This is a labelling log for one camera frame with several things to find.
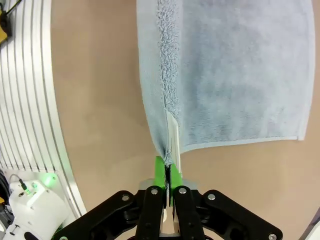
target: towel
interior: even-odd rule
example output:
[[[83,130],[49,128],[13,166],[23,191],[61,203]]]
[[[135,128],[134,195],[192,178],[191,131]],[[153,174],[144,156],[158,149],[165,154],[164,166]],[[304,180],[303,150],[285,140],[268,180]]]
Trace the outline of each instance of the towel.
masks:
[[[315,72],[311,0],[137,0],[142,98],[153,143],[180,153],[305,138]]]

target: black cable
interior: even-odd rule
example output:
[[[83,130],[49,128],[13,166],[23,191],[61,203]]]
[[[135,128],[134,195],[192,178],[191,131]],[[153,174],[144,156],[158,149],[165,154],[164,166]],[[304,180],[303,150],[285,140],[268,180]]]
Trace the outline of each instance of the black cable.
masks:
[[[9,11],[6,12],[6,14],[8,15],[13,9],[16,8],[16,6],[18,6],[19,3],[21,3],[22,0],[18,0],[16,1],[16,3],[9,9]]]

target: black hole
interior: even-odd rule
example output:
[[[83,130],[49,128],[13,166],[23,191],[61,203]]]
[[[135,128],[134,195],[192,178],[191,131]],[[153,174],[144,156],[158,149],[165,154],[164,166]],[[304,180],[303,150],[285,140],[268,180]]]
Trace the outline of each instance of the black hole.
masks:
[[[239,229],[234,228],[230,232],[230,239],[231,240],[245,240],[245,235]]]

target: light blue towel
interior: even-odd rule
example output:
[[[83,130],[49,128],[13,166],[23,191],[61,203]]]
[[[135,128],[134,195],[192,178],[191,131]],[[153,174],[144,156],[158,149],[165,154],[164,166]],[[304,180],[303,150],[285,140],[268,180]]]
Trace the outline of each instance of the light blue towel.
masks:
[[[140,83],[167,164],[180,152],[303,140],[312,101],[311,0],[137,0]]]

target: beige table surface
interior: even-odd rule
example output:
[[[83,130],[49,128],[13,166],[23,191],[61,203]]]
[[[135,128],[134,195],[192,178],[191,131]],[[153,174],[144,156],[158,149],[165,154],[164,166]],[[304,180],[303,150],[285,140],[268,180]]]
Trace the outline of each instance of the beige table surface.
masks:
[[[319,42],[320,2],[313,2]],[[135,193],[154,173],[157,153],[139,83],[136,1],[52,1],[51,32],[61,127],[90,210],[119,190]],[[183,176],[201,193],[217,189],[276,225],[284,240],[297,240],[320,206],[319,80],[317,62],[305,141],[194,150],[181,156]]]

